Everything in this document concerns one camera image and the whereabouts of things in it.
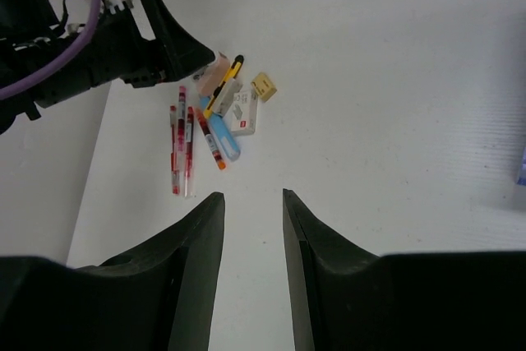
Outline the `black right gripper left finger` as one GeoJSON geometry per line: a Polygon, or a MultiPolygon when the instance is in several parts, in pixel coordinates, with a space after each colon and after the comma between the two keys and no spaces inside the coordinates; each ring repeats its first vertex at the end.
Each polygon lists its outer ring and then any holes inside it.
{"type": "Polygon", "coordinates": [[[224,243],[215,192],[97,266],[1,260],[4,350],[206,350],[224,243]]]}

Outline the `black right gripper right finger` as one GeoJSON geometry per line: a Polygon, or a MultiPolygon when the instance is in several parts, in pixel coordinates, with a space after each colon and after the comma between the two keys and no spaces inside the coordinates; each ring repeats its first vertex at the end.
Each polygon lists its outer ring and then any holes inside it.
{"type": "Polygon", "coordinates": [[[523,252],[374,255],[283,192],[298,350],[522,350],[523,252]]]}

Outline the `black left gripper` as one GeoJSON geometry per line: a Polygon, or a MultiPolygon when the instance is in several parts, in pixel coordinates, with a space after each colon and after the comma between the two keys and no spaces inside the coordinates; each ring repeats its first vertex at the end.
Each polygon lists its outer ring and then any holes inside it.
{"type": "Polygon", "coordinates": [[[116,79],[134,87],[183,80],[215,60],[163,0],[141,0],[155,40],[141,37],[130,6],[90,0],[86,22],[69,25],[49,0],[1,0],[1,130],[116,79]]]}

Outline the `pink eraser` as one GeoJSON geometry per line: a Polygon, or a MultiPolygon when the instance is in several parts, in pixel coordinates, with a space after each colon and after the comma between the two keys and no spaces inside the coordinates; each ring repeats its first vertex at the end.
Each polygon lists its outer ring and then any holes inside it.
{"type": "Polygon", "coordinates": [[[211,96],[226,76],[231,62],[221,52],[214,52],[215,59],[191,76],[197,93],[201,97],[211,96]]]}

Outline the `yellow black utility knife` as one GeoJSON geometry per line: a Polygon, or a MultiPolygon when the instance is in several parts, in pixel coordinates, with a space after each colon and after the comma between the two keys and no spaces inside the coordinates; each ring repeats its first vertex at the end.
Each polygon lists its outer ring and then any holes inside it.
{"type": "Polygon", "coordinates": [[[203,110],[203,115],[205,119],[209,119],[211,114],[213,113],[212,107],[215,104],[215,101],[217,100],[219,94],[223,90],[226,83],[237,76],[239,73],[242,65],[244,63],[244,56],[242,54],[239,54],[233,61],[232,65],[230,66],[229,70],[223,77],[222,81],[218,85],[218,87],[215,89],[214,93],[209,98],[208,104],[206,105],[205,109],[203,110]]]}

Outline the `white eraser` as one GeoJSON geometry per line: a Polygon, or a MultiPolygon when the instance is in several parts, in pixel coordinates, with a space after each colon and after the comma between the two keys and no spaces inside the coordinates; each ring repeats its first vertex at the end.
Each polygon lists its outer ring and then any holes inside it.
{"type": "Polygon", "coordinates": [[[213,106],[212,112],[224,117],[233,103],[234,96],[241,90],[242,83],[235,78],[229,79],[219,92],[213,106]]]}

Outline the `yellow eraser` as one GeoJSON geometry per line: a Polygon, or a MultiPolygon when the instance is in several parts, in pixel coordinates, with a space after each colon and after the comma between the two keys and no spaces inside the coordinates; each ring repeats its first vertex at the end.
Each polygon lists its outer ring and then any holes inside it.
{"type": "Polygon", "coordinates": [[[258,73],[252,79],[251,86],[264,103],[277,92],[274,82],[264,72],[258,73]]]}

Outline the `white staples box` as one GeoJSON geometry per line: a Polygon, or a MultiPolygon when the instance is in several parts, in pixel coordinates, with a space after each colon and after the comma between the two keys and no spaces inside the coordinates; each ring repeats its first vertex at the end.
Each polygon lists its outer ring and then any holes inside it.
{"type": "Polygon", "coordinates": [[[250,136],[256,132],[257,106],[258,95],[253,88],[235,94],[230,121],[233,136],[250,136]]]}

